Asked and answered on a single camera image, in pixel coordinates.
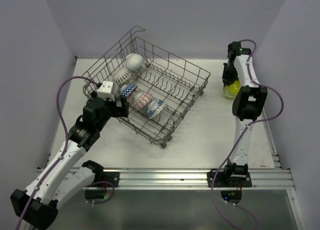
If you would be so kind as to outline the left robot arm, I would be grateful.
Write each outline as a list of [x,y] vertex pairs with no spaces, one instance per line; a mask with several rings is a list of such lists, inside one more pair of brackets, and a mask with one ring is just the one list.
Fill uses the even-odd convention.
[[65,176],[99,139],[100,132],[111,117],[127,117],[129,103],[120,97],[121,105],[100,98],[95,92],[86,102],[75,124],[67,133],[60,150],[45,169],[24,189],[16,189],[10,196],[15,214],[21,222],[38,230],[46,230],[56,219],[59,209],[82,188],[87,186],[114,185],[104,180],[103,167],[86,161],[67,181]]

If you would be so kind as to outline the lime green bowl front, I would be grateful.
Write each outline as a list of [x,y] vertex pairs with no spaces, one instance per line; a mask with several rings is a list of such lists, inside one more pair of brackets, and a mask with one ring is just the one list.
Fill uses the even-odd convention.
[[222,93],[224,98],[226,99],[235,99],[238,92],[237,90],[230,88],[230,86],[224,86],[222,89]]

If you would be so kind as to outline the blue floral pattern bowl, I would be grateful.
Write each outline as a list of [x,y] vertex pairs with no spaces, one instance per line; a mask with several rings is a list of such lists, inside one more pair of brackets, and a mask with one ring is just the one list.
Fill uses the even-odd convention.
[[152,103],[148,106],[146,115],[149,119],[153,119],[156,117],[165,107],[166,103],[161,99],[155,99]]

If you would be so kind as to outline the red lattice pattern bowl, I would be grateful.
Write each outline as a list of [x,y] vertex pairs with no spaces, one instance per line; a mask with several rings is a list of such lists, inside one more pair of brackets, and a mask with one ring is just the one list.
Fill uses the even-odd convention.
[[145,108],[152,101],[153,95],[148,92],[139,92],[133,98],[133,106],[136,111],[140,111]]

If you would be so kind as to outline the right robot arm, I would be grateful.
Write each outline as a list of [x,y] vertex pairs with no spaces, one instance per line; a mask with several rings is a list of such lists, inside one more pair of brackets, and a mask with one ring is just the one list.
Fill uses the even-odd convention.
[[227,159],[222,179],[230,187],[251,187],[248,151],[254,121],[261,115],[268,91],[259,86],[252,66],[252,51],[243,48],[241,41],[227,47],[228,61],[223,64],[224,94],[234,97],[232,114],[235,116],[235,135],[232,153]]

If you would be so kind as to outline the lime green bowl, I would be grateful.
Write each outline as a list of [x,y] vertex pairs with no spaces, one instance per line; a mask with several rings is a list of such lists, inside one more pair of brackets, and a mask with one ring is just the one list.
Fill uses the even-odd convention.
[[230,88],[230,86],[224,86],[222,89],[222,93],[224,98],[226,99],[235,99],[238,92],[237,90]]
[[230,88],[233,88],[234,90],[237,90],[237,94],[241,88],[241,84],[240,84],[240,81],[239,80],[236,80],[234,83],[228,85],[230,86]]

